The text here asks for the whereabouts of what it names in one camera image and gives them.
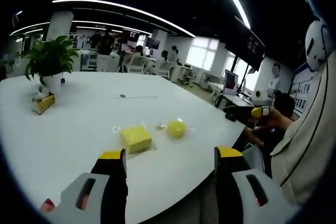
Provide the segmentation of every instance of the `white flower pot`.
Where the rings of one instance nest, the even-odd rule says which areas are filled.
[[[62,73],[58,73],[53,76],[43,76],[43,81],[46,84],[46,87],[54,95],[59,94],[61,88],[61,77]]]

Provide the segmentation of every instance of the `tissue box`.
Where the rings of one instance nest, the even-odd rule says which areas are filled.
[[[53,103],[55,103],[55,95],[52,94],[48,97],[45,97],[38,101],[33,101],[31,107],[33,111],[37,114],[41,115],[43,112],[47,110]]]
[[[120,135],[129,154],[146,151],[151,147],[152,137],[143,126],[122,129]]]

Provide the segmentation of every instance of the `black ceiling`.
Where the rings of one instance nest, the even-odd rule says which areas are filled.
[[[151,31],[159,25],[187,36],[178,29],[145,15],[95,3],[58,3],[52,0],[17,0],[19,23],[15,29],[50,20],[56,10],[95,8],[110,12],[73,9],[76,20],[90,20]],[[218,38],[225,42],[235,29],[234,16],[240,18],[232,0],[103,0],[135,7],[164,18],[196,36]],[[266,45],[266,56],[292,68],[305,59],[298,58],[306,30],[314,17],[304,0],[240,0],[251,29]]]

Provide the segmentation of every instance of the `yellow object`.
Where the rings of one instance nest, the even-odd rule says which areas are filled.
[[[221,157],[240,157],[243,154],[235,149],[224,147],[224,146],[217,146]]]
[[[260,118],[262,116],[262,107],[252,109],[251,115],[255,118]]]
[[[38,101],[33,101],[31,107],[32,110],[37,114],[42,114],[49,108],[53,103],[55,103],[55,95],[50,95]]]
[[[122,150],[114,151],[114,152],[104,152],[99,156],[99,159],[120,159]]]
[[[167,132],[170,136],[175,138],[180,138],[185,133],[186,126],[183,122],[173,121],[167,126]]]
[[[122,129],[120,135],[129,154],[145,151],[151,147],[152,137],[143,126]]]

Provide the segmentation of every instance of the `yellow ball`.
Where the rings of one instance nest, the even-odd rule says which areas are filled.
[[[167,126],[167,132],[170,136],[175,138],[180,138],[185,133],[186,126],[183,122],[173,121]]]

